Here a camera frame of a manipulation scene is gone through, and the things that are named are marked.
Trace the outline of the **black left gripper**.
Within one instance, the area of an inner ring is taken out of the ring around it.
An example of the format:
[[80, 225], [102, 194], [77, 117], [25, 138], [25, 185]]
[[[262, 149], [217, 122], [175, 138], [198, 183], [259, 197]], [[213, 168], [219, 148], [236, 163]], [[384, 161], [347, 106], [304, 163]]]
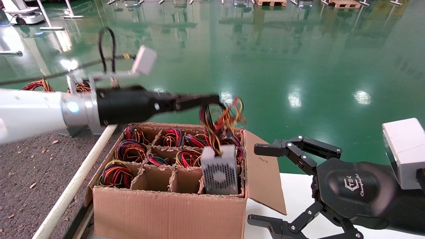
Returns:
[[97, 109], [102, 126], [143, 122], [156, 114], [219, 103], [217, 94], [178, 94], [175, 99], [172, 94], [148, 91], [142, 86], [97, 90]]

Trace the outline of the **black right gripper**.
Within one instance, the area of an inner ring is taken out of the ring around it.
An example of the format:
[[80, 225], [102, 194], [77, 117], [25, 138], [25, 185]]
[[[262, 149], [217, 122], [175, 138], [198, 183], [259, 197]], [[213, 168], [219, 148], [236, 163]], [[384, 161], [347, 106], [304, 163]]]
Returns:
[[[315, 176], [318, 200], [292, 222], [250, 214], [250, 225], [264, 227], [273, 239], [305, 239], [302, 230], [319, 214], [343, 233], [327, 239], [363, 239], [355, 225], [374, 230], [424, 233], [424, 192], [404, 190], [389, 165], [340, 160], [342, 149], [297, 136], [255, 144], [259, 156], [287, 157], [307, 175]], [[328, 159], [318, 166], [309, 155]]]

